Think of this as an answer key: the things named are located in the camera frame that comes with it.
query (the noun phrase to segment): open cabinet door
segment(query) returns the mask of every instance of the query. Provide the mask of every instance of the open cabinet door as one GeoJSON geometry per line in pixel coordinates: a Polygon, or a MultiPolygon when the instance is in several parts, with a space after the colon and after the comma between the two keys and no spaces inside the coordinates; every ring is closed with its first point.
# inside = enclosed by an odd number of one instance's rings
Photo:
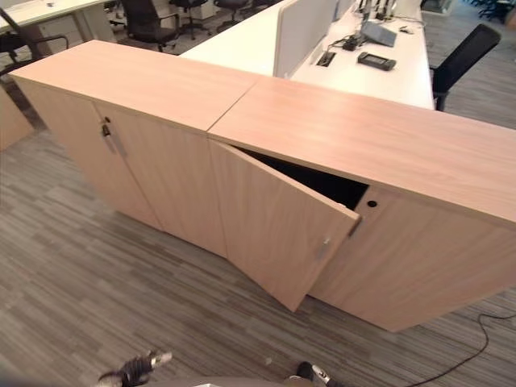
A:
{"type": "Polygon", "coordinates": [[[210,150],[227,259],[296,310],[360,216],[229,145],[210,150]]]}

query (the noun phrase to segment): chair backrest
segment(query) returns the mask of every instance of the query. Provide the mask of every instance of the chair backrest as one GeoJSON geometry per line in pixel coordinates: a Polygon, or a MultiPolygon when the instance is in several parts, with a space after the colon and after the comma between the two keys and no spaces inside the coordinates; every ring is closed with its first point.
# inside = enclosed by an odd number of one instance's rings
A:
{"type": "Polygon", "coordinates": [[[152,0],[122,0],[122,6],[129,34],[135,33],[138,27],[151,25],[158,20],[152,0]]]}
{"type": "Polygon", "coordinates": [[[433,91],[447,93],[476,62],[496,47],[500,38],[498,32],[486,25],[476,26],[434,71],[433,91]]]}
{"type": "Polygon", "coordinates": [[[7,24],[9,24],[10,28],[23,40],[23,42],[29,47],[31,50],[31,55],[33,60],[39,60],[43,58],[43,54],[38,49],[36,43],[31,39],[31,37],[21,28],[8,14],[4,11],[3,8],[0,7],[0,16],[4,19],[7,24]]]}

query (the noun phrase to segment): black device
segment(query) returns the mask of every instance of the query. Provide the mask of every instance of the black device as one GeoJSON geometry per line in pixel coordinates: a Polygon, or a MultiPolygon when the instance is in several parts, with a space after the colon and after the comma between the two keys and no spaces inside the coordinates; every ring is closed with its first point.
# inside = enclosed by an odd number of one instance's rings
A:
{"type": "Polygon", "coordinates": [[[394,59],[382,58],[381,56],[373,55],[368,52],[362,52],[358,55],[358,63],[371,66],[376,69],[390,71],[394,68],[396,61],[394,59]]]}
{"type": "Polygon", "coordinates": [[[317,61],[317,66],[328,67],[335,56],[334,52],[325,51],[317,61]]]}
{"type": "Polygon", "coordinates": [[[346,51],[355,51],[362,43],[363,40],[360,34],[351,35],[344,40],[342,48],[346,51]]]}

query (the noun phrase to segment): cabinet top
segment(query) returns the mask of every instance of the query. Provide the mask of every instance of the cabinet top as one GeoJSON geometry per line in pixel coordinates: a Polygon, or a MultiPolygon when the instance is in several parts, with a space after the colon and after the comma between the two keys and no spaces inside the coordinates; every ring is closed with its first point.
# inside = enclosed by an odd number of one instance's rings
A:
{"type": "Polygon", "coordinates": [[[197,131],[207,131],[260,77],[98,40],[11,75],[197,131]]]}
{"type": "Polygon", "coordinates": [[[516,131],[508,128],[264,77],[208,135],[516,223],[516,131]]]}

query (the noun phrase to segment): wood grain surface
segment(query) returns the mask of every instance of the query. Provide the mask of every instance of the wood grain surface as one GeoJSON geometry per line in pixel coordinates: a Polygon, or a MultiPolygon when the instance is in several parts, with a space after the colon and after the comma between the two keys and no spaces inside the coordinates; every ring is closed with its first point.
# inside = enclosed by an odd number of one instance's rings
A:
{"type": "Polygon", "coordinates": [[[0,151],[32,132],[31,124],[0,85],[0,151]]]}
{"type": "Polygon", "coordinates": [[[207,130],[259,76],[97,40],[10,73],[207,130]]]}
{"type": "Polygon", "coordinates": [[[110,119],[127,167],[163,229],[226,256],[206,136],[101,103],[95,106],[110,119]]]}
{"type": "Polygon", "coordinates": [[[348,313],[400,331],[516,285],[513,231],[375,187],[356,212],[310,291],[348,313]]]}
{"type": "Polygon", "coordinates": [[[101,135],[94,104],[32,82],[20,81],[19,86],[99,195],[116,210],[161,229],[116,145],[101,135]]]}
{"type": "Polygon", "coordinates": [[[264,77],[209,136],[516,227],[516,131],[504,127],[264,77]]]}
{"type": "Polygon", "coordinates": [[[359,215],[210,141],[227,259],[296,310],[359,215]]]}

